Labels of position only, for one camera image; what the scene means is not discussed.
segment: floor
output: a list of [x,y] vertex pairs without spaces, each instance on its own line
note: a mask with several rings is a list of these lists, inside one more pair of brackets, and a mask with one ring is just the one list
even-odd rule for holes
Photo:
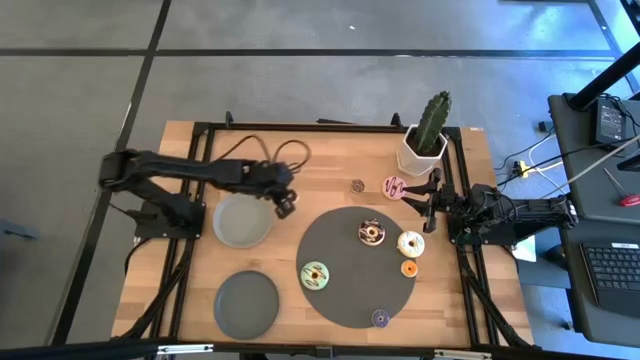
[[[0,48],[146,48],[161,0],[3,0]],[[627,50],[638,37],[618,0],[597,0]],[[424,48],[607,50],[580,3],[476,0],[174,1],[160,48]],[[157,149],[167,120],[387,124],[418,119],[425,99],[453,96],[449,125],[483,127],[494,164],[543,135],[546,98],[571,92],[611,61],[594,58],[170,57],[151,68],[129,146]],[[113,149],[142,65],[140,57],[0,56],[0,218],[38,227],[36,241],[0,241],[0,348],[47,341],[62,289],[96,198],[100,158]],[[626,81],[610,92],[630,95]],[[549,141],[534,161],[557,154]],[[547,172],[565,180],[560,168]],[[533,176],[518,197],[553,189]],[[136,199],[113,200],[135,207]],[[70,341],[109,337],[133,224],[107,215]],[[559,327],[562,290],[524,286],[536,343],[545,349],[639,357]]]

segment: orange donut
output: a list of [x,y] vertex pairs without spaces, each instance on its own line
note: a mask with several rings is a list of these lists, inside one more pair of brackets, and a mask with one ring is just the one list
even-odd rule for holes
[[418,265],[411,260],[406,260],[402,263],[400,270],[406,277],[415,277],[418,274]]

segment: dark gray round mat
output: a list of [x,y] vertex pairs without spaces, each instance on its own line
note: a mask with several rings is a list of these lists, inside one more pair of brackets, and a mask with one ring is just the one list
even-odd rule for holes
[[257,271],[241,271],[222,283],[213,311],[223,333],[250,340],[271,327],[279,306],[278,290],[271,279]]
[[[378,246],[367,246],[358,239],[358,226],[368,219],[378,219],[386,230]],[[400,312],[415,283],[415,278],[400,272],[407,260],[396,249],[401,233],[389,217],[364,207],[345,207],[318,217],[304,234],[296,259],[298,279],[310,261],[320,261],[329,269],[324,289],[312,291],[300,284],[314,309],[351,328],[373,327],[371,315],[378,309],[391,317]]]

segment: potted cactus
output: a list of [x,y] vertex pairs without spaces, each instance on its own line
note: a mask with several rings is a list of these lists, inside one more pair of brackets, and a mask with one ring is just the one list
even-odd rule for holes
[[443,91],[429,100],[420,124],[409,127],[398,149],[400,171],[411,176],[420,176],[431,170],[440,160],[447,147],[447,139],[440,131],[447,121],[450,109],[451,94],[448,91]]

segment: white pot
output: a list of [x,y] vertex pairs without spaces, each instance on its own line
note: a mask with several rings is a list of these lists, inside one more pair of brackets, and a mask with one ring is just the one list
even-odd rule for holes
[[411,175],[413,177],[418,177],[426,174],[433,165],[435,165],[440,158],[442,158],[442,154],[444,154],[444,149],[447,148],[447,139],[440,134],[440,141],[443,146],[440,149],[440,153],[437,156],[418,156],[409,145],[407,145],[407,137],[409,134],[418,127],[418,125],[409,126],[409,130],[404,134],[404,139],[402,139],[402,143],[400,144],[400,148],[397,151],[398,158],[398,169],[405,174]]

